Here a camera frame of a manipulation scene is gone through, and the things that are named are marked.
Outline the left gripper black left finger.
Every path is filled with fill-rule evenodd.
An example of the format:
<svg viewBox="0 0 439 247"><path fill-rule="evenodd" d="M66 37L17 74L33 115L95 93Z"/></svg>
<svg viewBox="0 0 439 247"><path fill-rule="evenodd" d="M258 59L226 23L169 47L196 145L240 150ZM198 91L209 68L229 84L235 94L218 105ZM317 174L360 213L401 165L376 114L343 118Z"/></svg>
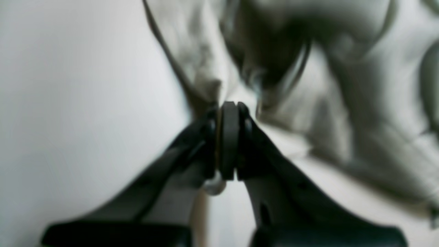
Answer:
<svg viewBox="0 0 439 247"><path fill-rule="evenodd" d="M81 218L47 227L43 247L192 247L190 218L215 175L218 107L181 131L125 189Z"/></svg>

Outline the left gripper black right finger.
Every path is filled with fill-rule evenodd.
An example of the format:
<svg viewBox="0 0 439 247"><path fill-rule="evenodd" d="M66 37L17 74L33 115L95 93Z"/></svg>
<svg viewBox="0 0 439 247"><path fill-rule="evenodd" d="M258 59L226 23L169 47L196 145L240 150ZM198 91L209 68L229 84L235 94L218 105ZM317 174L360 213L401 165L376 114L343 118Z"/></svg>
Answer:
<svg viewBox="0 0 439 247"><path fill-rule="evenodd" d="M326 195L257 126L244 103L225 102L219 171L242 181L257 229L252 247L406 247L402 232L364 220Z"/></svg>

